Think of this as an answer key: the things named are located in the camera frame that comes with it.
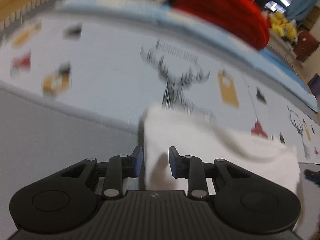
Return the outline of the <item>white t-shirt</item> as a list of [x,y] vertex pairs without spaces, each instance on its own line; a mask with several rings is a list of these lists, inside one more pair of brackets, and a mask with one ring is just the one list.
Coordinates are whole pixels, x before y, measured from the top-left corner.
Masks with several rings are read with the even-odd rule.
[[222,128],[199,114],[154,105],[143,115],[145,187],[147,190],[186,190],[187,180],[172,177],[169,147],[205,163],[225,159],[298,192],[300,168],[295,147],[248,132]]

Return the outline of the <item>printed grey bed sheet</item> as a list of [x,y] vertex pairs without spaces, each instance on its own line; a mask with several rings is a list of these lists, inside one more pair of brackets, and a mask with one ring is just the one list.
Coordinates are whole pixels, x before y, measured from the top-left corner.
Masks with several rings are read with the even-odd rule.
[[12,195],[85,156],[108,159],[133,148],[143,112],[162,103],[167,81],[142,50],[164,57],[170,77],[208,76],[182,88],[195,112],[220,126],[319,148],[314,112],[274,79],[216,46],[163,26],[67,13],[37,16],[23,45],[1,46],[1,239],[16,228]]

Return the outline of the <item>light blue cloud quilt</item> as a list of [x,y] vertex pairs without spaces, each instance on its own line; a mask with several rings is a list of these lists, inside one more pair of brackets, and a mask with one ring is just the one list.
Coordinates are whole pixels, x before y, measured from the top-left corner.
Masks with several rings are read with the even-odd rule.
[[55,5],[62,12],[115,15],[133,21],[160,25],[174,29],[187,37],[193,37],[211,47],[217,47],[229,55],[245,61],[251,68],[273,79],[317,112],[315,96],[282,72],[275,64],[263,58],[261,52],[249,46],[233,34],[188,13],[166,5],[146,0],[61,0]]

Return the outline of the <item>purple box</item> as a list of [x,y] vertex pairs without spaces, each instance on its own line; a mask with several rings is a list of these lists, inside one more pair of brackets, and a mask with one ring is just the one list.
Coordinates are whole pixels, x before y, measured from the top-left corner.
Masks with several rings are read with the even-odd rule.
[[308,86],[312,94],[317,97],[320,94],[320,76],[316,73],[311,80],[308,82]]

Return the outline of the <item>red knitted blanket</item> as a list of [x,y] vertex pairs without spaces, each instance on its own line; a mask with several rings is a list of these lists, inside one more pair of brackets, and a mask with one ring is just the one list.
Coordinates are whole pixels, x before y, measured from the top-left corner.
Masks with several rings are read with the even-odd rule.
[[257,50],[269,42],[268,23],[253,0],[172,0],[172,6],[229,31]]

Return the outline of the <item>dark red cushion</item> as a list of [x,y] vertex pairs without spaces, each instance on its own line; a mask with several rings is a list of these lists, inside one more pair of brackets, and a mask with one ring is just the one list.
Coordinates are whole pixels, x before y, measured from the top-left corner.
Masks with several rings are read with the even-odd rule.
[[309,31],[303,30],[298,34],[298,42],[293,52],[296,54],[298,61],[304,62],[319,47],[319,40],[310,34]]

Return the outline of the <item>yellow plush toys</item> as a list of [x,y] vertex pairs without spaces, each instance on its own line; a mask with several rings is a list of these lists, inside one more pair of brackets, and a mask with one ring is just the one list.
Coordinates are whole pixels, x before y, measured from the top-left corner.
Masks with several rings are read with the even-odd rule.
[[271,30],[280,38],[285,38],[290,42],[296,39],[298,32],[295,20],[288,21],[284,14],[279,11],[269,13],[268,20]]

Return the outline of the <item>blue curtain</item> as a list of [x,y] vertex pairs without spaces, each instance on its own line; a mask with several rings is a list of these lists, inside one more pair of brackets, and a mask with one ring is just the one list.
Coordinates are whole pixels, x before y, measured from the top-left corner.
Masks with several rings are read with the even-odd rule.
[[286,18],[289,21],[303,21],[317,2],[318,0],[292,0],[285,12]]

